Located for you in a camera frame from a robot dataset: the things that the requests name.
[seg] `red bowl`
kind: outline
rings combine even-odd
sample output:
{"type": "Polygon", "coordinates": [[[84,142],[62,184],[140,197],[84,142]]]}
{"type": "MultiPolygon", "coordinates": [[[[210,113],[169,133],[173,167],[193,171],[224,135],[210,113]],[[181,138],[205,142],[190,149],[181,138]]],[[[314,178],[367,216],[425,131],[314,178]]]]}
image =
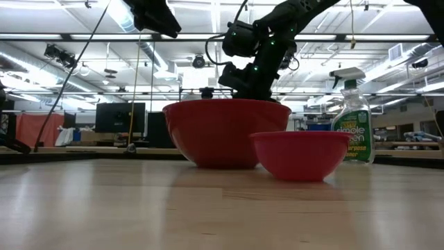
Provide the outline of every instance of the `red bowl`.
{"type": "Polygon", "coordinates": [[[251,169],[258,159],[249,135],[285,131],[291,110],[269,101],[210,99],[166,106],[174,144],[203,168],[251,169]]]}
{"type": "Polygon", "coordinates": [[[352,134],[329,131],[251,135],[261,164],[286,181],[322,181],[342,162],[352,134]]]}

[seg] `bowl rim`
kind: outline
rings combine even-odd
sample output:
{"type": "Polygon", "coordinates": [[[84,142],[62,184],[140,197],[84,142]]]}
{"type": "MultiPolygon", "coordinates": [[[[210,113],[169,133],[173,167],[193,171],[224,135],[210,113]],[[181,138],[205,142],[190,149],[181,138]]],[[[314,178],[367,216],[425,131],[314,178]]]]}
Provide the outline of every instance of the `bowl rim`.
{"type": "Polygon", "coordinates": [[[291,114],[291,109],[288,106],[285,106],[284,104],[281,103],[274,103],[271,101],[259,101],[259,100],[252,100],[252,99],[201,99],[201,100],[191,100],[191,101],[178,101],[176,103],[172,103],[169,104],[165,107],[163,107],[162,112],[165,112],[166,110],[170,109],[173,106],[177,106],[177,105],[183,105],[182,103],[185,103],[186,105],[191,105],[194,104],[196,102],[200,102],[200,103],[223,103],[223,102],[234,102],[234,103],[269,103],[271,105],[277,105],[277,106],[281,106],[281,107],[285,107],[288,111],[288,114],[291,114]]]}
{"type": "Polygon", "coordinates": [[[352,133],[338,131],[278,131],[278,132],[261,132],[253,133],[250,138],[283,138],[283,137],[337,137],[351,138],[352,133]]]}

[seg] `spray bottle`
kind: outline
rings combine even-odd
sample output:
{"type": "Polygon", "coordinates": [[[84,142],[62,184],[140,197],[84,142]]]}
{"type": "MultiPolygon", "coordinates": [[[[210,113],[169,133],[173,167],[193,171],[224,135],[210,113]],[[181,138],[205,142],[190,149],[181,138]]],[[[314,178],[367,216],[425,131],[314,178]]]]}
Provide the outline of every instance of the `spray bottle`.
{"type": "Polygon", "coordinates": [[[353,134],[344,161],[372,163],[375,158],[372,113],[366,98],[357,88],[357,79],[365,78],[366,75],[360,69],[353,67],[330,72],[330,76],[335,77],[334,87],[339,80],[345,80],[344,89],[341,91],[344,96],[344,107],[332,123],[333,131],[353,134]]]}

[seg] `desk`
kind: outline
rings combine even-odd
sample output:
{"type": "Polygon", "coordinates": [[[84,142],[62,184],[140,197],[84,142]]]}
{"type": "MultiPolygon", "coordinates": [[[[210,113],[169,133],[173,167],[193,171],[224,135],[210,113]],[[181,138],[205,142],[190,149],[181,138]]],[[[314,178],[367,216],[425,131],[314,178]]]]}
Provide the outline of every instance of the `desk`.
{"type": "Polygon", "coordinates": [[[325,183],[185,161],[6,166],[0,249],[442,249],[444,171],[341,166],[325,183]]]}

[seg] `red curtain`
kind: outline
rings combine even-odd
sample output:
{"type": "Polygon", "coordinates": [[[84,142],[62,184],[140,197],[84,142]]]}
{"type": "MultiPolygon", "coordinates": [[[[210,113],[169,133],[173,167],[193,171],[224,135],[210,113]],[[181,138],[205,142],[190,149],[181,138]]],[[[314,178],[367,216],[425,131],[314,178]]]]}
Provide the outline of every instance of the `red curtain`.
{"type": "MultiPolygon", "coordinates": [[[[15,137],[24,144],[34,147],[40,128],[43,125],[46,115],[19,115],[17,116],[17,130],[15,137]]],[[[63,115],[51,115],[43,130],[40,142],[45,147],[54,147],[59,135],[58,127],[63,125],[63,115]]]]}

